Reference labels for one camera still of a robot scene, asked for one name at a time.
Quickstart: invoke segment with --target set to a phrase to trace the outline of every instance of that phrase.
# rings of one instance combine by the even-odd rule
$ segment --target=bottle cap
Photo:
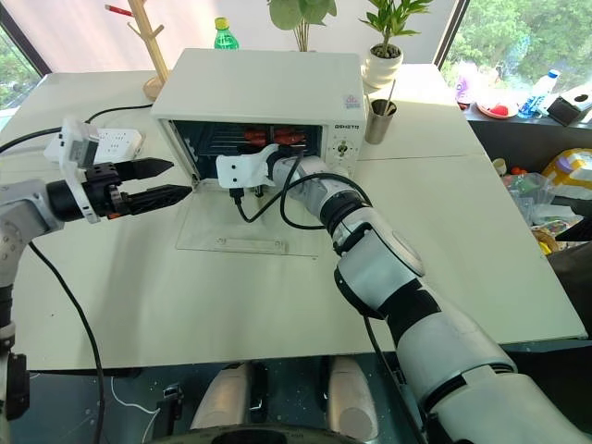
[[[228,19],[226,17],[216,17],[214,23],[216,25],[216,29],[219,31],[227,30],[228,28],[230,28],[230,23],[228,22]]]

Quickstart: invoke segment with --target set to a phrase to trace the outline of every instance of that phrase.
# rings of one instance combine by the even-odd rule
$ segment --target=plastic bottle
[[[218,17],[214,20],[218,33],[214,41],[215,49],[239,49],[239,41],[230,32],[230,24],[226,17]]]
[[[545,100],[545,97],[553,91],[557,78],[560,76],[560,72],[552,69],[546,76],[541,77],[533,87],[533,91],[530,93],[530,97],[526,99],[524,105],[518,110],[518,117],[529,118],[532,117],[537,111],[540,104]]]

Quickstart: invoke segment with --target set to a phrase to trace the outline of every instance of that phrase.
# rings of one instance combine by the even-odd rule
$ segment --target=window
[[[41,76],[0,27],[0,130]]]
[[[592,82],[592,1],[471,0],[441,67],[450,87],[467,65],[518,103],[550,68],[555,93]]]

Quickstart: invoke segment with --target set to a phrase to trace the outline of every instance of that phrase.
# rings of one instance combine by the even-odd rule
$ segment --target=plate
[[[491,111],[489,111],[491,108],[493,108],[497,105],[506,106],[508,108],[508,115],[502,116],[500,114],[495,114],[495,113],[492,113]],[[517,104],[509,104],[509,103],[503,103],[503,102],[497,102],[497,103],[496,102],[481,102],[481,103],[477,102],[477,108],[479,108],[479,111],[481,111],[486,116],[493,117],[493,118],[510,118],[510,117],[514,117],[515,115],[518,114],[518,105]]]

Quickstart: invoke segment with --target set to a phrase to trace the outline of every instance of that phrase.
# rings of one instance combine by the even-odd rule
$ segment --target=sausage
[[[304,134],[301,132],[292,132],[291,134],[276,134],[274,138],[275,143],[281,143],[282,145],[293,145],[294,143],[302,142],[304,140]]]
[[[294,132],[296,132],[294,127],[282,127],[274,129],[275,136],[285,136],[286,134],[293,134]]]
[[[257,137],[249,140],[249,144],[252,146],[258,146],[263,148],[267,145],[267,139],[265,137]]]
[[[264,139],[267,134],[262,129],[247,129],[244,131],[244,138],[247,141],[252,141],[253,139]]]

